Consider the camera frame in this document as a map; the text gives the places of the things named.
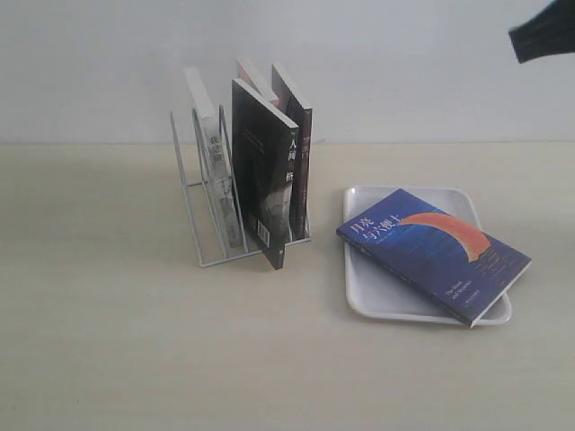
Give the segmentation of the white plastic tray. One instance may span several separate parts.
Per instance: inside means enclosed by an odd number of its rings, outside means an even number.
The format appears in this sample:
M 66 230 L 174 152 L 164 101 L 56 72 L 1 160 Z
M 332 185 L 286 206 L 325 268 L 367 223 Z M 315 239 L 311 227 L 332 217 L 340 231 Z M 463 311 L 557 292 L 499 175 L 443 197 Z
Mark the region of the white plastic tray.
M 343 221 L 359 215 L 398 188 L 435 207 L 482 228 L 473 201 L 460 189 L 416 186 L 356 185 L 343 193 Z M 349 307 L 357 314 L 380 321 L 407 321 L 461 326 L 462 323 L 432 301 L 418 295 L 360 251 L 344 242 L 345 288 Z M 475 327 L 507 323 L 513 313 L 504 294 Z

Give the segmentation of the grey white spine book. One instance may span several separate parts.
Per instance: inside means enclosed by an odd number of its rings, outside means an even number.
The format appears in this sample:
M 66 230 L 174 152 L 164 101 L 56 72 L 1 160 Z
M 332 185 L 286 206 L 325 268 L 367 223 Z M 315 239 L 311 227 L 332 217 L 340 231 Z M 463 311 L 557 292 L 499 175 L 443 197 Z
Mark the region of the grey white spine book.
M 243 246 L 243 237 L 235 209 L 233 182 L 227 151 L 222 141 L 219 116 L 195 66 L 186 67 L 184 75 L 200 133 L 200 151 L 206 156 L 208 188 L 215 203 L 219 230 L 226 253 Z

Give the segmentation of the blue book with orange arc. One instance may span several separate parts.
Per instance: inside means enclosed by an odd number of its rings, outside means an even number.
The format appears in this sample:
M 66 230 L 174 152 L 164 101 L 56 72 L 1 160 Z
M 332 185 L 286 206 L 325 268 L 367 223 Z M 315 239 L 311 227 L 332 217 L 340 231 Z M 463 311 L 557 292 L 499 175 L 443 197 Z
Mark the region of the blue book with orange arc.
M 482 228 L 401 188 L 343 221 L 336 233 L 469 328 L 532 262 Z

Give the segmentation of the red and teal spine book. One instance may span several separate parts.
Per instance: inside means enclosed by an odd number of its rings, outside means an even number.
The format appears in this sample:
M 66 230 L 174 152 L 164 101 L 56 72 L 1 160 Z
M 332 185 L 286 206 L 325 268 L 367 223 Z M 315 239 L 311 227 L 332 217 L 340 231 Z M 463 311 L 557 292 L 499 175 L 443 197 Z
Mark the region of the red and teal spine book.
M 270 84 L 266 81 L 254 63 L 246 56 L 240 56 L 235 59 L 237 77 L 248 83 L 257 93 L 266 101 L 270 102 L 276 108 L 279 107 L 279 97 L 272 90 Z

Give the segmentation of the black book white title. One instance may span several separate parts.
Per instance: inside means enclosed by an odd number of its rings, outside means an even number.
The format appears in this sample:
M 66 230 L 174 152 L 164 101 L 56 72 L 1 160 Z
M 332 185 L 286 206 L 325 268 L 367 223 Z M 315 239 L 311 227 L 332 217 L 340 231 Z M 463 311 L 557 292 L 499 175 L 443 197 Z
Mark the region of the black book white title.
M 232 156 L 243 224 L 274 269 L 284 266 L 298 125 L 241 78 L 232 81 Z

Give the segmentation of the dark maroon spine book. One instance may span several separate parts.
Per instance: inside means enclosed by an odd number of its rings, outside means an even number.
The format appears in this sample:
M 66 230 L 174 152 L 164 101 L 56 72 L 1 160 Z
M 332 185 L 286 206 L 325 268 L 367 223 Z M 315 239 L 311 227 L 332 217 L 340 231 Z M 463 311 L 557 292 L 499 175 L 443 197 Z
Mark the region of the dark maroon spine book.
M 306 222 L 313 106 L 280 63 L 271 66 L 271 83 L 272 90 L 279 97 L 279 108 L 298 126 L 289 220 L 293 240 L 301 240 L 308 235 Z

